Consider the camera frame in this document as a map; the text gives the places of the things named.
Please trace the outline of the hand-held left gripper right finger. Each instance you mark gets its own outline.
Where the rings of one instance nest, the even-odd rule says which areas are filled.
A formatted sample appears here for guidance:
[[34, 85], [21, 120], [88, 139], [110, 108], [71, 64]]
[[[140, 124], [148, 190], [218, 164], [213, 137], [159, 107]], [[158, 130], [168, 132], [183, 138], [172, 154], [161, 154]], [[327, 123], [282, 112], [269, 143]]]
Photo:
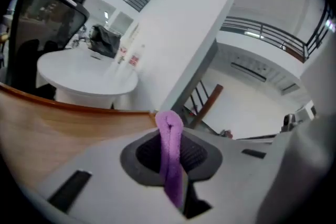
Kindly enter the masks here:
[[279, 170], [283, 137], [277, 135], [272, 144], [263, 144], [186, 131], [217, 147], [223, 156], [211, 179], [194, 184], [199, 198], [212, 205], [211, 210], [186, 223], [256, 223], [260, 205]]

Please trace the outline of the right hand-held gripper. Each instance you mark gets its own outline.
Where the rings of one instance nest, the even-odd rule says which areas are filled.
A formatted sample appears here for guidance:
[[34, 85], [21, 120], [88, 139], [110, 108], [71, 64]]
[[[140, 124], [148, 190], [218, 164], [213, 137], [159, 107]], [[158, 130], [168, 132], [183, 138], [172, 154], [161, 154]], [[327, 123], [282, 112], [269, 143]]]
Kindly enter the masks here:
[[[307, 103], [299, 108], [296, 112], [285, 115], [281, 132], [289, 132], [298, 124], [305, 121], [311, 121], [316, 117], [316, 109], [313, 103]], [[255, 136], [248, 138], [240, 138], [238, 141], [250, 142], [250, 143], [272, 143], [277, 134]]]

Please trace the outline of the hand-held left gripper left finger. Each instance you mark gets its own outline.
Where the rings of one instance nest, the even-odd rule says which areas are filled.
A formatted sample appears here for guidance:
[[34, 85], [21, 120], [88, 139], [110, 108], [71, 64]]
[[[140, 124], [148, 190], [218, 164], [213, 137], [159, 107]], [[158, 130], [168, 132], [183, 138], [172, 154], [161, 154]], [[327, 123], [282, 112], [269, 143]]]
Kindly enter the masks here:
[[183, 215], [162, 187], [140, 185], [121, 166], [121, 151], [151, 132], [155, 129], [89, 146], [43, 179], [37, 192], [48, 199], [75, 171], [85, 170], [92, 176], [65, 215], [65, 223], [183, 223]]

